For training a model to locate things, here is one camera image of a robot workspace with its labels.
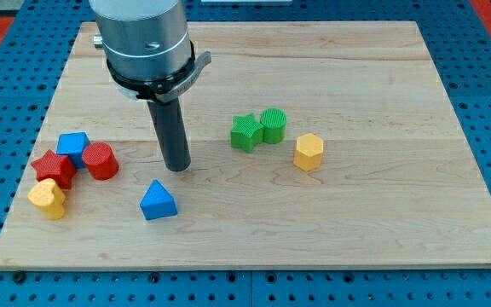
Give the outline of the black clamp ring mount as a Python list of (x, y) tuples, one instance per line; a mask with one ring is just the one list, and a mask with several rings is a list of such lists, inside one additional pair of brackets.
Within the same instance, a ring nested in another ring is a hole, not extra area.
[(156, 80), (139, 81), (119, 74), (107, 61), (107, 68), (120, 92), (133, 100), (149, 100), (167, 104), (188, 91), (199, 78), (202, 70), (211, 64), (211, 52), (196, 56), (194, 44), (190, 42), (191, 57), (176, 72)]

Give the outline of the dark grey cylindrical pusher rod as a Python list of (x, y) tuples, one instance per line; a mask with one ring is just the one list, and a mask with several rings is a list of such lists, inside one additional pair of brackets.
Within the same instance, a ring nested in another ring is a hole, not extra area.
[(191, 158), (179, 100), (151, 101), (147, 105), (166, 168), (174, 172), (185, 171)]

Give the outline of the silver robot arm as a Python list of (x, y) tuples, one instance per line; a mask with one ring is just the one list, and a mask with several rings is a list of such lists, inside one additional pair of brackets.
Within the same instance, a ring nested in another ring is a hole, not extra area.
[(120, 90), (144, 100), (165, 166), (184, 171), (190, 152), (179, 98), (211, 63), (197, 55), (182, 0), (90, 0), (107, 68)]

